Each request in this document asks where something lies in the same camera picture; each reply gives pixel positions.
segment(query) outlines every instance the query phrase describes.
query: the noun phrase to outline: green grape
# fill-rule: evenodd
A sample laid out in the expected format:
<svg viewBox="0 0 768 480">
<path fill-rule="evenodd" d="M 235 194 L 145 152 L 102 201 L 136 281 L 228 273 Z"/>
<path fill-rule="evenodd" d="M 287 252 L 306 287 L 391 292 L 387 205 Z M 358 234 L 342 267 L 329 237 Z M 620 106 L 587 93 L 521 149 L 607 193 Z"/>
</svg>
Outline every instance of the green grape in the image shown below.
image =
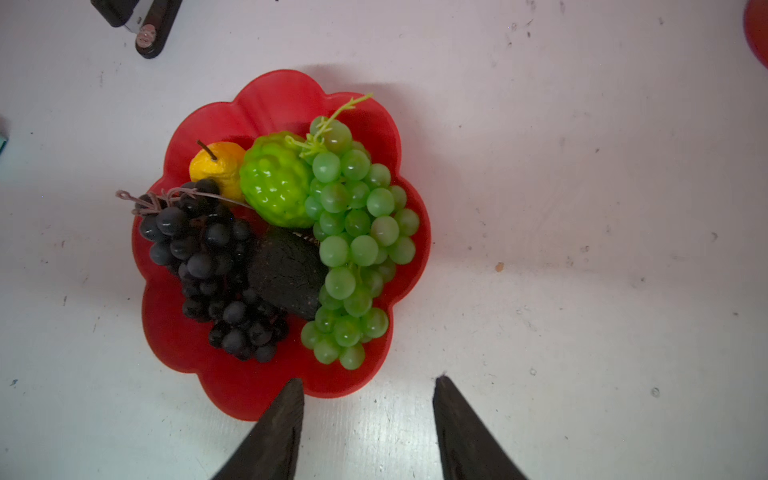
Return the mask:
<svg viewBox="0 0 768 480">
<path fill-rule="evenodd" d="M 360 150 L 350 150 L 341 157 L 341 171 L 347 180 L 362 180 L 371 168 L 371 160 Z"/>
<path fill-rule="evenodd" d="M 328 237 L 328 234 L 323 232 L 320 222 L 315 222 L 315 224 L 312 225 L 312 235 L 314 235 L 319 242 L 322 242 Z"/>
<path fill-rule="evenodd" d="M 371 188 L 387 188 L 392 181 L 392 174 L 389 168 L 382 164 L 373 164 L 366 175 L 366 183 Z"/>
<path fill-rule="evenodd" d="M 343 212 L 349 205 L 349 192 L 338 182 L 327 184 L 320 193 L 320 203 L 332 214 Z"/>
<path fill-rule="evenodd" d="M 320 294 L 317 296 L 320 301 L 320 305 L 326 307 L 329 310 L 338 310 L 344 306 L 344 302 L 336 300 L 328 293 L 328 289 L 325 285 L 320 287 Z"/>
<path fill-rule="evenodd" d="M 400 234 L 410 237 L 419 229 L 419 215 L 410 208 L 404 208 L 395 214 L 395 220 L 400 227 Z"/>
<path fill-rule="evenodd" d="M 341 174 L 341 160 L 328 151 L 317 154 L 312 164 L 312 173 L 324 184 L 336 181 Z"/>
<path fill-rule="evenodd" d="M 395 199 L 395 212 L 399 212 L 406 207 L 408 194 L 406 193 L 405 188 L 400 187 L 399 185 L 392 185 L 389 188 L 389 192 L 392 194 L 392 198 Z"/>
<path fill-rule="evenodd" d="M 344 266 L 332 268 L 326 275 L 328 294 L 336 300 L 344 300 L 355 291 L 355 276 Z"/>
<path fill-rule="evenodd" d="M 306 210 L 306 215 L 309 218 L 317 221 L 317 219 L 320 218 L 320 214 L 323 212 L 323 205 L 320 205 L 320 202 L 317 201 L 315 197 L 310 196 L 304 200 L 304 210 Z"/>
<path fill-rule="evenodd" d="M 389 215 L 395 209 L 395 198 L 385 188 L 374 188 L 366 201 L 368 211 L 374 217 Z"/>
<path fill-rule="evenodd" d="M 382 294 L 382 290 L 384 290 L 384 278 L 377 270 L 361 268 L 360 279 L 362 280 L 362 284 L 367 286 L 368 290 L 371 291 L 371 296 L 373 298 Z"/>
<path fill-rule="evenodd" d="M 379 244 L 369 235 L 360 235 L 349 245 L 352 261 L 360 266 L 373 265 L 379 255 Z"/>
<path fill-rule="evenodd" d="M 344 299 L 344 309 L 351 316 L 362 316 L 371 309 L 373 298 L 365 285 L 358 285 L 352 295 Z"/>
<path fill-rule="evenodd" d="M 312 120 L 312 123 L 310 124 L 310 133 L 312 135 L 317 135 L 317 126 L 321 121 L 328 120 L 328 117 L 315 117 L 314 120 Z"/>
<path fill-rule="evenodd" d="M 398 265 L 407 265 L 416 255 L 416 245 L 411 237 L 400 237 L 387 248 L 387 253 L 393 262 Z"/>
<path fill-rule="evenodd" d="M 346 185 L 346 191 L 349 192 L 350 207 L 364 208 L 371 188 L 365 182 L 350 182 Z"/>
<path fill-rule="evenodd" d="M 326 139 L 326 147 L 334 154 L 341 155 L 349 150 L 352 144 L 352 132 L 349 127 L 338 120 L 331 121 L 331 129 L 323 134 Z"/>
<path fill-rule="evenodd" d="M 352 346 L 361 336 L 360 324 L 354 316 L 343 316 L 333 324 L 333 339 L 339 346 Z"/>
<path fill-rule="evenodd" d="M 304 328 L 301 329 L 301 343 L 308 349 L 315 348 L 317 342 L 320 340 L 321 333 L 315 328 L 314 322 L 307 322 Z"/>
<path fill-rule="evenodd" d="M 384 260 L 376 269 L 381 273 L 384 283 L 391 282 L 397 273 L 397 265 L 395 265 L 391 258 Z"/>
<path fill-rule="evenodd" d="M 310 196 L 315 200 L 320 201 L 320 194 L 323 192 L 325 184 L 316 178 L 313 178 L 310 182 Z"/>
<path fill-rule="evenodd" d="M 344 231 L 344 214 L 332 214 L 324 211 L 320 214 L 317 223 L 320 224 L 325 235 L 338 235 Z"/>
<path fill-rule="evenodd" d="M 320 333 L 330 333 L 333 324 L 339 319 L 339 314 L 329 308 L 321 306 L 315 312 L 315 328 Z"/>
<path fill-rule="evenodd" d="M 372 308 L 360 320 L 362 332 L 372 339 L 384 335 L 389 328 L 389 317 L 380 308 Z"/>
<path fill-rule="evenodd" d="M 373 261 L 373 264 L 379 265 L 381 262 L 386 260 L 386 258 L 387 258 L 386 248 L 379 248 L 379 254 L 376 255 L 376 260 Z"/>
<path fill-rule="evenodd" d="M 352 240 L 355 240 L 352 238 L 352 235 L 348 234 L 347 232 L 339 233 L 338 237 L 342 237 L 347 245 L 352 245 Z"/>
<path fill-rule="evenodd" d="M 339 358 L 341 347 L 336 345 L 332 336 L 324 336 L 315 344 L 314 352 L 318 362 L 330 365 L 334 360 Z"/>
<path fill-rule="evenodd" d="M 367 151 L 366 147 L 363 144 L 361 144 L 360 142 L 358 142 L 357 140 L 353 140 L 352 141 L 352 145 L 351 145 L 350 148 L 352 148 L 353 150 L 360 150 L 360 151 L 362 151 L 366 155 L 366 157 L 368 157 L 368 160 L 371 159 L 371 152 Z"/>
<path fill-rule="evenodd" d="M 347 370 L 357 370 L 366 360 L 366 349 L 359 343 L 342 349 L 339 363 Z"/>
<path fill-rule="evenodd" d="M 379 217 L 371 223 L 371 237 L 375 238 L 382 247 L 388 247 L 395 243 L 399 235 L 400 227 L 392 217 Z"/>
<path fill-rule="evenodd" d="M 320 261 L 325 266 L 342 266 L 349 258 L 349 244 L 342 238 L 332 235 L 320 244 Z"/>
<path fill-rule="evenodd" d="M 353 237 L 365 235 L 371 231 L 371 217 L 365 210 L 351 210 L 344 219 L 344 229 Z"/>
</svg>

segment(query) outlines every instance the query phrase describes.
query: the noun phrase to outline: red plate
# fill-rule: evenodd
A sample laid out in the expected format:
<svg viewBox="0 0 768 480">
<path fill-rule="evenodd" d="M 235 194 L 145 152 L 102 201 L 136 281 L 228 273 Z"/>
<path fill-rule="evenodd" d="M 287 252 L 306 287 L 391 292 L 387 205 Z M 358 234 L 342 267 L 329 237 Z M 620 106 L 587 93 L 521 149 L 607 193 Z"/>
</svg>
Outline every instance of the red plate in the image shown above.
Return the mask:
<svg viewBox="0 0 768 480">
<path fill-rule="evenodd" d="M 206 105 L 179 125 L 165 154 L 163 177 L 151 190 L 159 193 L 189 181 L 189 163 L 199 151 L 197 140 L 206 144 L 234 141 L 247 149 L 255 138 L 277 131 L 304 136 L 312 119 L 328 116 L 350 98 L 359 96 L 349 92 L 325 94 L 317 82 L 298 71 L 279 70 L 262 75 L 231 103 Z M 343 112 L 339 119 L 371 152 L 374 162 L 392 171 L 392 184 L 406 190 L 408 208 L 421 218 L 421 227 L 413 236 L 414 260 L 398 267 L 395 279 L 386 284 L 382 295 L 373 302 L 389 314 L 389 331 L 365 345 L 366 361 L 357 370 L 347 371 L 339 362 L 330 366 L 319 363 L 312 351 L 301 344 L 300 332 L 305 322 L 300 318 L 288 319 L 290 334 L 278 344 L 270 363 L 241 362 L 208 345 L 211 324 L 195 323 L 181 314 L 184 298 L 179 280 L 149 260 L 151 243 L 139 234 L 138 219 L 134 221 L 134 259 L 147 281 L 141 316 L 152 351 L 172 369 L 196 373 L 211 401 L 236 419 L 258 420 L 285 383 L 296 377 L 303 380 L 305 393 L 324 399 L 349 395 L 362 388 L 379 371 L 389 351 L 395 325 L 392 307 L 416 285 L 426 266 L 432 245 L 429 217 L 419 194 L 399 175 L 400 136 L 395 122 L 373 99 Z M 245 208 L 235 210 L 235 215 L 251 220 L 257 231 L 266 226 Z"/>
</svg>

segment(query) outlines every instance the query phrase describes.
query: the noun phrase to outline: grape stem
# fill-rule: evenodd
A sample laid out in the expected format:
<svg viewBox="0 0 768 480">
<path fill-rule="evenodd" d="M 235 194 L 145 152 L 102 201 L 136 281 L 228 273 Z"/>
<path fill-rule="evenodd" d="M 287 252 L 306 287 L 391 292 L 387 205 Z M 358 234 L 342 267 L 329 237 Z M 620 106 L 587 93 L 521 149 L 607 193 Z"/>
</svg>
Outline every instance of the grape stem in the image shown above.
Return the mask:
<svg viewBox="0 0 768 480">
<path fill-rule="evenodd" d="M 366 94 L 360 98 L 350 98 L 348 102 L 333 112 L 333 115 L 317 124 L 317 133 L 314 135 L 306 134 L 306 142 L 298 141 L 290 135 L 286 135 L 285 142 L 287 144 L 300 147 L 302 152 L 299 154 L 299 157 L 304 159 L 312 155 L 327 152 L 328 147 L 325 145 L 325 138 L 323 137 L 323 134 L 332 130 L 331 123 L 336 120 L 336 117 L 338 117 L 341 112 L 346 110 L 354 110 L 356 108 L 355 105 L 368 100 L 372 96 L 373 94 Z"/>
<path fill-rule="evenodd" d="M 219 160 L 218 157 L 216 155 L 214 155 L 214 153 L 212 151 L 210 151 L 210 148 L 208 148 L 208 146 L 206 144 L 204 144 L 203 142 L 201 142 L 199 140 L 197 141 L 197 144 L 200 145 L 203 148 L 203 150 L 205 150 L 210 155 L 210 159 L 212 161 Z"/>
<path fill-rule="evenodd" d="M 163 210 L 160 205 L 160 200 L 164 200 L 165 203 L 170 206 L 175 204 L 179 200 L 181 200 L 181 196 L 183 194 L 189 195 L 192 198 L 195 198 L 195 197 L 217 198 L 218 200 L 223 200 L 231 204 L 240 205 L 241 207 L 255 210 L 249 204 L 242 204 L 240 202 L 236 202 L 229 198 L 222 197 L 221 195 L 200 192 L 200 191 L 197 191 L 197 188 L 174 187 L 174 188 L 171 188 L 168 192 L 166 192 L 165 190 L 160 190 L 159 196 L 155 192 L 147 192 L 147 195 L 152 200 L 151 202 L 147 202 L 145 200 L 142 200 L 141 198 L 136 198 L 125 190 L 118 190 L 114 195 L 121 200 L 130 200 L 144 207 L 144 208 L 134 208 L 133 210 L 131 210 L 131 213 L 133 215 L 136 215 L 137 217 L 143 217 L 144 215 L 154 215 L 154 214 L 160 213 L 160 210 Z"/>
</svg>

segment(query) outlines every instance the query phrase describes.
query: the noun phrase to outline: white table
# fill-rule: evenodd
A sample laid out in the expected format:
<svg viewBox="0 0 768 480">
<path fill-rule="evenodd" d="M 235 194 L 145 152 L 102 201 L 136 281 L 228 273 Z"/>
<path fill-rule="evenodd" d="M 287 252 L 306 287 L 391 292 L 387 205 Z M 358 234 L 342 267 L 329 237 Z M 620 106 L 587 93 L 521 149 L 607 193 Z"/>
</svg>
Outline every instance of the white table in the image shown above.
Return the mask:
<svg viewBox="0 0 768 480">
<path fill-rule="evenodd" d="M 307 399 L 297 478 L 441 478 L 444 371 L 531 480 L 765 478 L 768 70 L 742 13 L 185 0 L 148 61 L 85 0 L 5 2 L 0 478 L 207 479 L 250 429 L 148 349 L 114 192 L 278 68 L 376 93 L 435 241 L 379 374 Z"/>
</svg>

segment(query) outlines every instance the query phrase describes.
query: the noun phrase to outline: dark purple grape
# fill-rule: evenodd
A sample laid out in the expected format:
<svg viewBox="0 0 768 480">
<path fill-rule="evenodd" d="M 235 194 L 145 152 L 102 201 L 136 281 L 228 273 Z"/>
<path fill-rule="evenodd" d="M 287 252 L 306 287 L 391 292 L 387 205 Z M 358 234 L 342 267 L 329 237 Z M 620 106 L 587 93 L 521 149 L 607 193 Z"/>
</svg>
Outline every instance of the dark purple grape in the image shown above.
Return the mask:
<svg viewBox="0 0 768 480">
<path fill-rule="evenodd" d="M 248 338 L 254 346 L 266 345 L 272 339 L 273 332 L 267 329 L 262 323 L 255 322 L 248 329 Z"/>
<path fill-rule="evenodd" d="M 268 319 L 270 323 L 274 323 L 277 320 L 277 316 L 280 314 L 277 307 L 269 302 L 261 302 L 256 305 L 256 311 L 264 319 Z"/>
<path fill-rule="evenodd" d="M 197 188 L 197 191 L 204 192 L 206 194 L 218 195 L 221 193 L 221 190 L 219 190 L 219 184 L 217 184 L 216 181 L 212 178 L 204 178 L 203 180 L 198 180 L 194 186 Z"/>
<path fill-rule="evenodd" d="M 232 236 L 235 237 L 235 240 L 248 240 L 250 235 L 250 223 L 242 218 L 235 220 L 235 223 L 232 224 Z"/>
<path fill-rule="evenodd" d="M 250 244 L 248 242 L 237 242 L 232 249 L 232 259 L 238 265 L 244 265 L 248 262 L 248 252 Z"/>
<path fill-rule="evenodd" d="M 150 242 L 161 242 L 167 237 L 157 228 L 157 215 L 146 215 L 139 225 L 139 233 Z"/>
<path fill-rule="evenodd" d="M 229 300 L 215 298 L 208 303 L 208 316 L 214 320 L 221 320 L 224 316 L 224 309 L 229 305 Z"/>
<path fill-rule="evenodd" d="M 234 220 L 234 215 L 224 204 L 218 204 L 214 211 L 208 214 L 208 223 L 225 223 L 229 225 Z"/>
<path fill-rule="evenodd" d="M 248 285 L 248 273 L 243 270 L 233 270 L 227 275 L 227 282 L 234 290 L 241 290 Z"/>
<path fill-rule="evenodd" d="M 212 247 L 225 247 L 230 242 L 230 229 L 221 223 L 214 223 L 205 230 L 205 241 Z"/>
<path fill-rule="evenodd" d="M 157 214 L 157 228 L 169 237 L 179 237 L 187 231 L 189 219 L 178 207 L 168 207 Z"/>
<path fill-rule="evenodd" d="M 189 298 L 184 301 L 181 311 L 184 316 L 199 321 L 207 321 L 205 304 L 196 298 Z"/>
<path fill-rule="evenodd" d="M 187 270 L 186 263 L 179 265 L 179 278 L 182 280 L 195 280 L 195 278 L 190 274 L 190 271 Z"/>
<path fill-rule="evenodd" d="M 210 343 L 213 348 L 220 349 L 221 341 L 224 339 L 225 335 L 230 332 L 230 330 L 232 330 L 232 327 L 229 323 L 217 323 L 212 329 L 210 329 L 210 333 L 208 333 L 208 343 Z"/>
<path fill-rule="evenodd" d="M 221 282 L 219 280 L 206 280 L 200 282 L 200 293 L 205 296 L 216 295 L 221 290 Z"/>
<path fill-rule="evenodd" d="M 179 276 L 179 266 L 181 266 L 181 262 L 177 259 L 174 259 L 174 261 L 166 265 L 165 268 L 171 275 Z"/>
<path fill-rule="evenodd" d="M 274 358 L 277 353 L 277 345 L 274 343 L 267 343 L 256 349 L 256 361 L 258 363 L 267 363 Z"/>
<path fill-rule="evenodd" d="M 214 261 L 216 262 L 216 271 L 214 272 L 214 275 L 218 276 L 227 275 L 234 265 L 232 256 L 228 253 L 219 253 L 214 258 Z"/>
<path fill-rule="evenodd" d="M 245 345 L 242 349 L 235 352 L 234 355 L 236 359 L 240 360 L 241 362 L 245 362 L 252 359 L 255 353 L 256 350 L 252 346 Z"/>
<path fill-rule="evenodd" d="M 192 257 L 194 253 L 200 251 L 200 242 L 197 238 L 189 235 L 183 238 L 177 238 L 170 242 L 170 252 L 179 260 L 186 260 Z"/>
<path fill-rule="evenodd" d="M 197 202 L 197 199 L 185 195 L 176 203 L 176 206 L 179 207 L 188 218 L 198 218 L 200 216 L 200 205 Z"/>
<path fill-rule="evenodd" d="M 256 293 L 256 290 L 248 287 L 242 292 L 243 294 L 243 301 L 247 305 L 255 305 L 261 298 L 259 297 L 259 294 Z"/>
<path fill-rule="evenodd" d="M 149 249 L 149 257 L 156 265 L 168 265 L 174 261 L 167 243 L 156 243 Z"/>
<path fill-rule="evenodd" d="M 194 298 L 195 296 L 200 296 L 201 295 L 200 287 L 197 285 L 197 282 L 182 280 L 181 294 L 184 295 L 186 298 Z"/>
<path fill-rule="evenodd" d="M 243 330 L 231 329 L 221 340 L 221 347 L 225 352 L 233 355 L 248 344 L 248 339 Z"/>
<path fill-rule="evenodd" d="M 216 266 L 214 265 L 214 259 L 207 253 L 195 253 L 187 260 L 187 270 L 195 278 L 205 280 L 214 274 Z"/>
<path fill-rule="evenodd" d="M 288 337 L 288 322 L 285 316 L 281 316 L 274 325 L 272 325 L 272 338 L 275 342 L 282 342 Z"/>
<path fill-rule="evenodd" d="M 230 325 L 240 325 L 245 321 L 245 303 L 235 301 L 227 305 L 224 309 L 223 320 Z"/>
</svg>

